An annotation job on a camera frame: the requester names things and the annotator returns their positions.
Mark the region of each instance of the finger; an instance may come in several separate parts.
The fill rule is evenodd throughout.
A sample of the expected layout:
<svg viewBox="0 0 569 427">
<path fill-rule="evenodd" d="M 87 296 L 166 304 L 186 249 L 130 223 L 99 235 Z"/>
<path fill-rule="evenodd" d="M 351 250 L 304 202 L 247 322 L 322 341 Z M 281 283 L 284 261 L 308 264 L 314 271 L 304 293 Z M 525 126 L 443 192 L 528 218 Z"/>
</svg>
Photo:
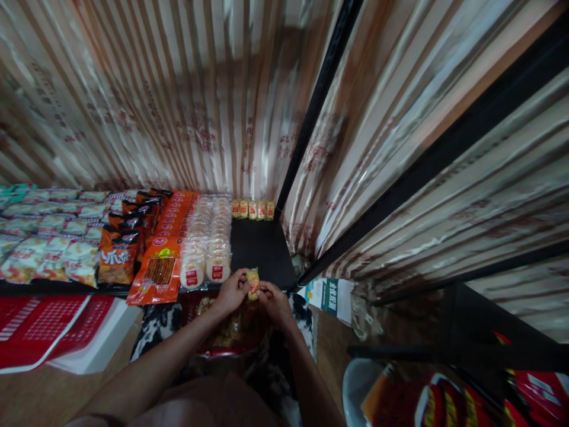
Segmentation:
<svg viewBox="0 0 569 427">
<path fill-rule="evenodd" d="M 263 289 L 271 291 L 273 294 L 280 291 L 280 289 L 273 285 L 271 282 L 259 281 L 259 286 Z"/>
</svg>

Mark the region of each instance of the hand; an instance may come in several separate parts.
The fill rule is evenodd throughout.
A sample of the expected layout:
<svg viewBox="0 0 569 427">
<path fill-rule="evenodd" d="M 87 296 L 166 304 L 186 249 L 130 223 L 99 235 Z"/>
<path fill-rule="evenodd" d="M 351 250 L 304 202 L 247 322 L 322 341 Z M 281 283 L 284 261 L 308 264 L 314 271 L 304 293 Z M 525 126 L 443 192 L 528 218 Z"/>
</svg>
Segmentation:
<svg viewBox="0 0 569 427">
<path fill-rule="evenodd" d="M 247 281 L 247 276 L 245 275 L 248 271 L 249 269 L 237 270 L 233 273 L 233 276 L 221 285 L 219 295 L 213 307 L 222 310 L 226 316 L 237 310 L 247 292 L 251 289 L 251 284 Z"/>
<path fill-rule="evenodd" d="M 274 325 L 285 333 L 298 329 L 285 293 L 272 283 L 264 281 L 259 281 L 259 289 L 259 302 Z"/>
</svg>

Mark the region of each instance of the shelf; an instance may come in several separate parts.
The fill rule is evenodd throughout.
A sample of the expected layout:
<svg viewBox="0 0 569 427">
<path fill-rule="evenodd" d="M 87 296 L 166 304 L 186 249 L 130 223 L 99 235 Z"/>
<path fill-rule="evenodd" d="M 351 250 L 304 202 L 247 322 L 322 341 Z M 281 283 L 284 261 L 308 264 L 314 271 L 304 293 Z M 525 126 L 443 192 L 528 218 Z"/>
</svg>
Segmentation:
<svg viewBox="0 0 569 427">
<path fill-rule="evenodd" d="M 278 221 L 234 219 L 231 229 L 231 271 L 240 268 L 259 268 L 262 280 L 287 290 L 296 283 L 295 269 L 290 259 L 283 228 Z M 189 292 L 218 291 L 221 283 L 205 283 L 198 289 L 180 288 Z M 0 281 L 0 297 L 29 297 L 32 295 L 112 295 L 125 297 L 130 285 L 101 284 L 97 289 L 79 282 L 35 280 L 30 285 L 13 285 Z"/>
</svg>

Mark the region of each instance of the black metal pole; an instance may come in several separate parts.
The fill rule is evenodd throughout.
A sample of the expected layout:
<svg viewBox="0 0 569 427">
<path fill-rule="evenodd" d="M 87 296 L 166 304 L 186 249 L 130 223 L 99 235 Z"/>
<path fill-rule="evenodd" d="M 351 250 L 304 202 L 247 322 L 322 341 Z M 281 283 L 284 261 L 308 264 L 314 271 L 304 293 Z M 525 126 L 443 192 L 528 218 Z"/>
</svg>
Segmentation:
<svg viewBox="0 0 569 427">
<path fill-rule="evenodd" d="M 306 147 L 310 142 L 312 131 L 316 126 L 320 110 L 326 100 L 326 95 L 340 64 L 340 59 L 346 48 L 346 43 L 350 38 L 351 31 L 356 23 L 357 14 L 360 11 L 363 0 L 344 0 L 342 9 L 338 15 L 338 20 L 328 44 L 328 50 L 312 92 L 312 98 L 306 111 L 306 116 L 302 122 L 301 131 L 298 134 L 295 150 L 290 159 L 289 168 L 284 178 L 283 187 L 280 190 L 279 199 L 275 206 L 274 220 L 278 221 L 280 214 L 285 208 L 286 199 L 289 197 L 290 189 L 295 181 L 298 168 L 301 166 L 302 158 L 306 151 Z"/>
<path fill-rule="evenodd" d="M 494 264 L 490 264 L 485 267 L 481 267 L 470 272 L 466 272 L 460 275 L 453 276 L 451 278 L 445 279 L 443 281 L 433 283 L 432 285 L 424 286 L 420 289 L 411 289 L 408 291 L 400 292 L 396 295 L 381 298 L 377 301 L 372 301 L 372 306 L 383 307 L 384 305 L 393 304 L 394 302 L 399 302 L 407 298 L 416 297 L 417 295 L 426 294 L 428 292 L 439 291 L 441 289 L 449 288 L 458 283 L 470 282 L 476 279 L 481 279 L 487 276 L 492 276 L 495 274 L 503 273 L 508 270 L 512 270 L 518 267 L 535 264 L 541 261 L 546 261 L 548 259 L 564 255 L 569 253 L 569 240 L 564 240 L 559 243 L 554 243 L 540 249 L 536 249 L 531 252 L 526 252 L 506 260 L 499 261 Z"/>
<path fill-rule="evenodd" d="M 569 66 L 569 12 L 556 20 L 297 280 L 306 286 Z"/>
</svg>

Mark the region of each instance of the clothing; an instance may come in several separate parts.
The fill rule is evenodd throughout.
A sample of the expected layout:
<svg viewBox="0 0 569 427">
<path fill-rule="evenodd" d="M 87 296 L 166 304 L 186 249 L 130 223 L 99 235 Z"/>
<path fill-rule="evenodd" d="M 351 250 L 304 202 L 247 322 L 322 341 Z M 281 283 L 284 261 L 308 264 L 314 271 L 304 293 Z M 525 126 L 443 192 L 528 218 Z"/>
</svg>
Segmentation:
<svg viewBox="0 0 569 427">
<path fill-rule="evenodd" d="M 285 427 L 261 397 L 233 373 L 201 377 L 167 390 L 151 410 L 128 427 Z M 108 427 L 101 418 L 83 417 L 66 427 Z"/>
</svg>

